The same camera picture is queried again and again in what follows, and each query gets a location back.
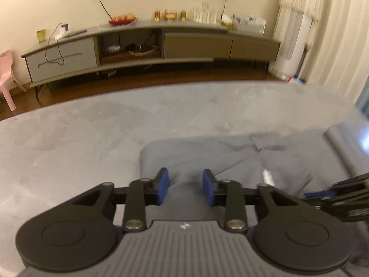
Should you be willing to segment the grey garment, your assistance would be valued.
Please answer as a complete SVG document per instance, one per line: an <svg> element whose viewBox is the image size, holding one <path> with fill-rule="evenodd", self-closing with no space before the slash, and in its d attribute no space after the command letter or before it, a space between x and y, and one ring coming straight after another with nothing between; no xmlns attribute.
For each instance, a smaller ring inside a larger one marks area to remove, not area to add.
<svg viewBox="0 0 369 277"><path fill-rule="evenodd" d="M274 185L296 197L324 190L333 183L368 172L368 154L344 125L282 135L276 132L205 136L152 141L140 152L140 173L152 177L161 168L170 186L161 206L146 210L154 220L222 221L224 210L206 202L202 174L231 179L245 188L271 173Z"/></svg>

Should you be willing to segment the grey bed cover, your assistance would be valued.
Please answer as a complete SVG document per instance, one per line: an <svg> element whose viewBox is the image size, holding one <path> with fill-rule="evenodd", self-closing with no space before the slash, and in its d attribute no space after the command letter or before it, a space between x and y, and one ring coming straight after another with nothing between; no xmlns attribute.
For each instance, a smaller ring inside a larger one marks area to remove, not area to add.
<svg viewBox="0 0 369 277"><path fill-rule="evenodd" d="M276 132L344 124L368 154L368 121L324 86L282 82L194 83L78 99L1 122L1 275L24 265L18 229L103 182L142 178L152 141Z"/></svg>

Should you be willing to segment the white curtain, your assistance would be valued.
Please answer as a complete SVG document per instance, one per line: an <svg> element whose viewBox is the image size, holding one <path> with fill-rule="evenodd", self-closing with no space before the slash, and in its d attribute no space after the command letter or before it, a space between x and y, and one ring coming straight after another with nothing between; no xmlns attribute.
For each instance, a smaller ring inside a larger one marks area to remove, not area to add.
<svg viewBox="0 0 369 277"><path fill-rule="evenodd" d="M273 37L294 12L312 17L296 77L356 102L368 78L368 0L280 0Z"/></svg>

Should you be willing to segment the long grey TV cabinet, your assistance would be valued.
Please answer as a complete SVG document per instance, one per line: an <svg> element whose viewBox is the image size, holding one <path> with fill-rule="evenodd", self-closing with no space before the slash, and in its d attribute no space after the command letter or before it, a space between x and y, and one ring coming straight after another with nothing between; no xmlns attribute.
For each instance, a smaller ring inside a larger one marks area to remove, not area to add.
<svg viewBox="0 0 369 277"><path fill-rule="evenodd" d="M31 85L125 67L215 60L269 65L280 43L263 35L220 24L189 21L135 21L125 26L95 26L37 44L22 57Z"/></svg>

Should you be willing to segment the clear storage box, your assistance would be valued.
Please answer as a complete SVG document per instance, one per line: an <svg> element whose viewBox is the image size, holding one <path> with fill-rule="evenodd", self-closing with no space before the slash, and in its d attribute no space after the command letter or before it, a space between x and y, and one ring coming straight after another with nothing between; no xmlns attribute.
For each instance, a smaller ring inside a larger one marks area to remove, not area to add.
<svg viewBox="0 0 369 277"><path fill-rule="evenodd" d="M233 16L233 26L239 32L263 35L266 20L256 16L247 16L244 18Z"/></svg>

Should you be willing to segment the red fruit plate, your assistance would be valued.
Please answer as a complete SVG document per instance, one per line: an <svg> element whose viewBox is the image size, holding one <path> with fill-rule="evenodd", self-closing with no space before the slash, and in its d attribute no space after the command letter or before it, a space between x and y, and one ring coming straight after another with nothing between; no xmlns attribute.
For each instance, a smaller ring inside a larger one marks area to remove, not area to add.
<svg viewBox="0 0 369 277"><path fill-rule="evenodd" d="M114 16L109 20L111 26L124 26L131 24L137 20L134 14L122 14L120 16Z"/></svg>

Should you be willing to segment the white tower air purifier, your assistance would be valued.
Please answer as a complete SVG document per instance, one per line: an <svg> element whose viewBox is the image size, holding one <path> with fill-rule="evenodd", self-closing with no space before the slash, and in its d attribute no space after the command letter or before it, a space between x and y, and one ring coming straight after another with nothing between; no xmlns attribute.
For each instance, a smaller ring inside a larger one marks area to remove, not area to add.
<svg viewBox="0 0 369 277"><path fill-rule="evenodd" d="M294 77L297 73L305 51L305 42L308 37L312 17L304 12L294 12L283 29L286 29L281 39L280 50L273 68L281 79Z"/></svg>

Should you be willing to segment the pink plastic chair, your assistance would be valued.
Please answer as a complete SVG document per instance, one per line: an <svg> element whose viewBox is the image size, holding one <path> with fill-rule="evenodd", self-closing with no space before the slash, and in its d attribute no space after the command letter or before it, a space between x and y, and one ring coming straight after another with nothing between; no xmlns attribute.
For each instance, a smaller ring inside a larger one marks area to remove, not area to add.
<svg viewBox="0 0 369 277"><path fill-rule="evenodd" d="M14 111L16 109L16 105L12 99L12 96L9 91L10 84L15 84L23 93L26 92L26 89L22 86L22 84L16 79L14 76L12 66L13 66L13 55L10 50L7 50L1 53L0 59L0 67L1 67L1 84L0 90L3 94L5 101L8 104L10 111Z"/></svg>

